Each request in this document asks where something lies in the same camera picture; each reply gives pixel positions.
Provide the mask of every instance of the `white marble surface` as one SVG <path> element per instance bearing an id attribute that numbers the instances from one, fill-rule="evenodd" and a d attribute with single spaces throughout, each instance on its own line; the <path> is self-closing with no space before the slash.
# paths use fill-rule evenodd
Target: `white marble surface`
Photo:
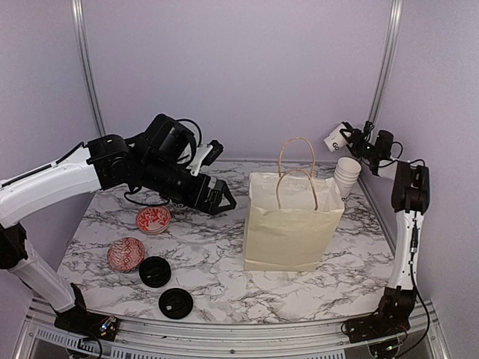
<path id="1" fill-rule="evenodd" d="M 276 168 L 273 163 L 217 162 L 203 169 L 228 182 L 237 208 L 212 217 L 169 206 L 171 225 L 158 236 L 138 230 L 135 216 L 141 207 L 123 199 L 125 188 L 99 192 L 58 273 L 79 285 L 89 308 L 140 318 L 170 320 L 159 311 L 158 298 L 172 287 L 188 290 L 195 301 L 183 322 L 286 323 L 375 310 L 391 274 L 393 256 L 358 186 L 348 197 L 343 218 L 315 272 L 243 271 L 248 174 L 276 172 Z M 332 172 L 331 166 L 320 166 L 317 176 L 331 177 Z M 137 196 L 143 200 L 148 193 Z M 137 271 L 122 274 L 109 268 L 110 244 L 126 236 L 143 241 L 147 256 L 170 262 L 173 274 L 166 286 L 152 289 L 141 282 Z"/>

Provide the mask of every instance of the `wall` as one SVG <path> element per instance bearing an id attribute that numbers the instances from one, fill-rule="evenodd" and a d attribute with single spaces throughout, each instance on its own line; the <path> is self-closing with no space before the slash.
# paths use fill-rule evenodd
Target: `wall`
<path id="1" fill-rule="evenodd" d="M 0 178 L 60 157 L 95 137 L 68 1 L 0 1 Z M 89 196 L 23 224 L 40 254 L 60 263 Z M 11 358 L 31 293 L 0 271 L 0 358 Z"/>
<path id="2" fill-rule="evenodd" d="M 222 158 L 276 159 L 368 116 L 390 1 L 85 1 L 107 130 L 143 131 L 160 112 L 198 121 Z M 308 149 L 293 145 L 290 157 Z"/>
<path id="3" fill-rule="evenodd" d="M 479 352 L 479 2 L 408 0 L 378 127 L 430 167 L 418 276 L 452 358 Z M 391 184 L 369 185 L 395 226 Z"/>

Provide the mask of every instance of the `red bowl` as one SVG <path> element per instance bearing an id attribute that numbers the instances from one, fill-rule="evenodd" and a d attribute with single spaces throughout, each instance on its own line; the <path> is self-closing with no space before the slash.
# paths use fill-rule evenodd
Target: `red bowl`
<path id="1" fill-rule="evenodd" d="M 107 259 L 114 271 L 132 271 L 143 262 L 143 243 L 132 237 L 122 238 L 110 246 Z"/>
<path id="2" fill-rule="evenodd" d="M 146 234 L 160 234 L 170 223 L 171 214 L 166 207 L 143 208 L 136 216 L 136 225 Z"/>

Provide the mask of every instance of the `marble tabletop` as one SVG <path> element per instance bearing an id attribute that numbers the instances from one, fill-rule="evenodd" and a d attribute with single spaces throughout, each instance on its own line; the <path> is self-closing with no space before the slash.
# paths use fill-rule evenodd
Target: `marble tabletop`
<path id="1" fill-rule="evenodd" d="M 307 167 L 288 164 L 287 168 Z M 202 171 L 226 180 L 237 200 L 235 210 L 217 216 L 189 208 L 171 210 L 171 224 L 148 236 L 135 224 L 141 207 L 126 202 L 126 187 L 95 194 L 58 269 L 78 284 L 88 308 L 103 312 L 170 320 L 158 299 L 180 287 L 194 298 L 182 322 L 224 324 L 292 323 L 333 319 L 376 309 L 387 284 L 393 256 L 373 210 L 358 185 L 345 201 L 341 222 L 315 272 L 244 271 L 242 239 L 248 205 L 248 175 L 276 172 L 269 162 L 216 162 Z M 331 177 L 334 167 L 319 165 L 316 175 Z M 143 191 L 135 199 L 159 199 Z M 147 257 L 171 264 L 172 277 L 162 288 L 145 286 L 138 271 L 118 273 L 106 261 L 114 241 L 140 239 Z"/>

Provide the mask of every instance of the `black lid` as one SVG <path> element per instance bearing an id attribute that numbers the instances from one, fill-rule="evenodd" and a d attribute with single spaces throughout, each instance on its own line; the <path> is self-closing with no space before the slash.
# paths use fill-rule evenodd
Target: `black lid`
<path id="1" fill-rule="evenodd" d="M 151 288 L 164 286 L 171 278 L 171 267 L 161 257 L 148 257 L 140 264 L 140 278 Z"/>
<path id="2" fill-rule="evenodd" d="M 171 288 L 158 301 L 159 309 L 170 319 L 182 319 L 193 309 L 193 297 L 184 289 Z"/>

